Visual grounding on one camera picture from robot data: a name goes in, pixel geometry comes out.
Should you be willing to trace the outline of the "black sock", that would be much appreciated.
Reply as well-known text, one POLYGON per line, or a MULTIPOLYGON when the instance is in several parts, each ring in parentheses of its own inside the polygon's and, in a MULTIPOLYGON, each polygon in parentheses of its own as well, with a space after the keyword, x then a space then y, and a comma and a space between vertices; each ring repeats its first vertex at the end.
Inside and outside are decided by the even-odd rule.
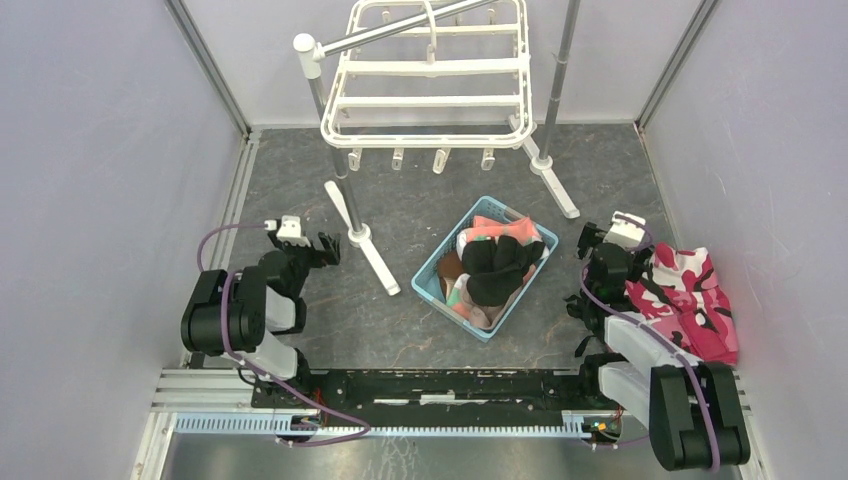
POLYGON ((535 270, 534 264, 526 268, 510 265, 497 271, 469 270, 466 281, 468 295, 479 306, 503 306, 524 287, 527 275, 532 275, 535 270))
POLYGON ((480 269, 497 271, 510 265, 526 268, 536 265, 546 252, 544 242, 533 242, 521 245, 516 239, 501 236, 498 239, 478 240, 469 242, 463 249, 461 261, 465 272, 480 269))

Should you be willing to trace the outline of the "brown sock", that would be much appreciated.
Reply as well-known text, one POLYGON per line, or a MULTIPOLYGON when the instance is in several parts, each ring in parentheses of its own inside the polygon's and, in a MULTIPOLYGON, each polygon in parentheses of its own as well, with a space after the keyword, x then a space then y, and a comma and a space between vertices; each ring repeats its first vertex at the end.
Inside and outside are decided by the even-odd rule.
POLYGON ((437 275, 440 279, 455 281, 464 273, 464 266, 456 250, 449 251, 437 262, 437 275))

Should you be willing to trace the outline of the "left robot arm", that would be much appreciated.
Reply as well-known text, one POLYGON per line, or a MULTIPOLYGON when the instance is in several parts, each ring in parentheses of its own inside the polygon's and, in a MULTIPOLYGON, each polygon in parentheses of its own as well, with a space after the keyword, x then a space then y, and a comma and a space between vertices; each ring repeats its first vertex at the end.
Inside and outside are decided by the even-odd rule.
POLYGON ((312 237, 267 233, 274 249, 233 279, 222 269, 200 273, 180 323, 183 346, 191 353, 227 356, 260 375, 278 378, 275 392, 290 407, 306 405, 314 381, 304 354, 284 344, 282 335, 306 325, 302 297, 313 269, 340 263, 341 236, 312 237))

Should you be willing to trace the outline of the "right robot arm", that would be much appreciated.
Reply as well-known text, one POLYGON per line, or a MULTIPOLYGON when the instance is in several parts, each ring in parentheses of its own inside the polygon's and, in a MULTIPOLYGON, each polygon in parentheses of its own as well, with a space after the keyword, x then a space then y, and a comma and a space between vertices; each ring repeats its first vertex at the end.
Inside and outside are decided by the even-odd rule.
POLYGON ((739 343, 708 251, 654 243, 641 218, 617 213, 608 227, 583 226, 577 255, 567 310, 603 346, 584 360, 580 400, 632 415, 668 471, 748 462, 739 343))

